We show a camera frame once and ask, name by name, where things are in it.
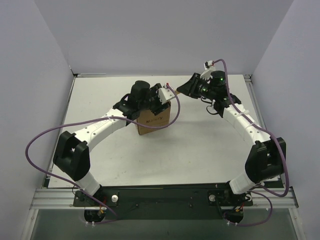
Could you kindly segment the brown cardboard express box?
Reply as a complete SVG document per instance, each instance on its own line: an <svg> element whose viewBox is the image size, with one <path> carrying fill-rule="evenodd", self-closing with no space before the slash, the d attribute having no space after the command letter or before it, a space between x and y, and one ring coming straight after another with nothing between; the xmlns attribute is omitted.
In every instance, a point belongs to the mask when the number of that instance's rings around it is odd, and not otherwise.
<svg viewBox="0 0 320 240"><path fill-rule="evenodd" d="M170 122L171 103L169 107L161 113L154 115L150 110L145 110L140 113L136 122L149 127L163 127Z"/></svg>

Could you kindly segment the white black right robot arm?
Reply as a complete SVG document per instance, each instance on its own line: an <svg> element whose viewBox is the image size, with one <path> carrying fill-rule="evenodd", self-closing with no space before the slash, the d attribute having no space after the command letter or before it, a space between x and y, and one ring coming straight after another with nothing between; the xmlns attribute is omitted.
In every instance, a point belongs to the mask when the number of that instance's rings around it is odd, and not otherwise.
<svg viewBox="0 0 320 240"><path fill-rule="evenodd" d="M228 183L234 195L244 194L285 172L282 157L286 143L282 138L273 140L269 133L256 124L240 99L230 93L224 71L211 72L209 79L194 73L177 91L193 99L211 100L216 114L230 123L251 147L244 171Z"/></svg>

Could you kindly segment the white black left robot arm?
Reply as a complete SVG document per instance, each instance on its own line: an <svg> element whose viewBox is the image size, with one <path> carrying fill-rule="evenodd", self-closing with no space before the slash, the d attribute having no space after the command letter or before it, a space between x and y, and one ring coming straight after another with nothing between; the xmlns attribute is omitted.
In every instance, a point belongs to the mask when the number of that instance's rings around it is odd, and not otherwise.
<svg viewBox="0 0 320 240"><path fill-rule="evenodd" d="M157 83L154 86L138 80L130 93L102 116L100 121L92 123L74 133L63 132L53 156L53 163L67 174L79 188L86 193L84 199L92 206L101 203L103 194L101 185L90 173L90 152L106 137L135 121L143 111L158 115L170 107L173 92L167 86Z"/></svg>

